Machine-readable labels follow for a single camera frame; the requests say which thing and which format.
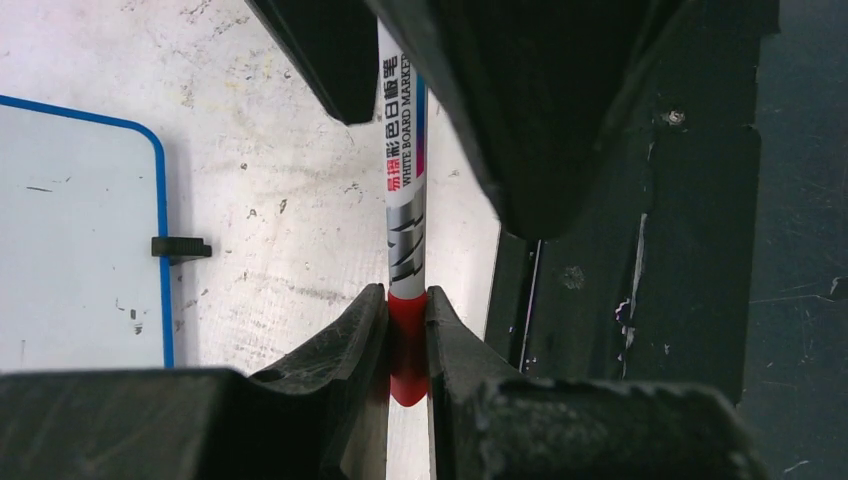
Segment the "blue-framed whiteboard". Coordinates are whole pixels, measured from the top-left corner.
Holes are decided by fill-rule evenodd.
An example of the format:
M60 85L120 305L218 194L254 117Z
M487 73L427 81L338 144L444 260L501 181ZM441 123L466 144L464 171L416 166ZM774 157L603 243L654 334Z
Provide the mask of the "blue-framed whiteboard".
M129 120L1 100L1 370L171 368L165 153Z

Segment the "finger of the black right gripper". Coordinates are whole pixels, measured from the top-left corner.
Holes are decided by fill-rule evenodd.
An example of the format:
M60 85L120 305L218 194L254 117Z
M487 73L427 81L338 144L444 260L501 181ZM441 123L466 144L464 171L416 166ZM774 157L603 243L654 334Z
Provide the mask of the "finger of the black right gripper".
M685 1L373 1L503 227L563 234Z
M248 6L332 118L374 118L377 19L361 0L254 0Z

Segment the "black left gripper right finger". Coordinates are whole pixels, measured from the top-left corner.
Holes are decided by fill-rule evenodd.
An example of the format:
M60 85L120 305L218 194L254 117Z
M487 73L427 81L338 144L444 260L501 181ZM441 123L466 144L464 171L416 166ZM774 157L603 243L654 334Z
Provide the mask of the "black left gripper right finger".
M697 384L529 378L459 319L425 314L435 479L765 479L735 409Z

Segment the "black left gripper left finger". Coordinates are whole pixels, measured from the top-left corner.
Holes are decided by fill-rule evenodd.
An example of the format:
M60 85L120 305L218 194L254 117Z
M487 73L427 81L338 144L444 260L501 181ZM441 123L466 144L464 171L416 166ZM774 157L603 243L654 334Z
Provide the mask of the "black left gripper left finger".
M66 371L1 379L5 479L382 479L388 312L366 286L252 374Z

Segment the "red marker cap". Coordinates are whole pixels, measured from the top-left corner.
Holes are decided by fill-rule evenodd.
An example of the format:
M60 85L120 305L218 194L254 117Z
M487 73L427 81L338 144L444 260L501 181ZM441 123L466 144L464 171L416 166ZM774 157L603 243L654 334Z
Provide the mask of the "red marker cap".
M428 393L425 311L427 295L401 299L388 294L390 389L403 407L416 405Z

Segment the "red whiteboard marker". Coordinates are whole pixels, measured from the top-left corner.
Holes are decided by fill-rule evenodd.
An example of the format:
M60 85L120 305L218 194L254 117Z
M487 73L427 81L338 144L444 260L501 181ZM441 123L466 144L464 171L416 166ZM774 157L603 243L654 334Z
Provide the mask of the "red whiteboard marker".
M389 292L412 300L426 290L428 88L382 23L377 39Z

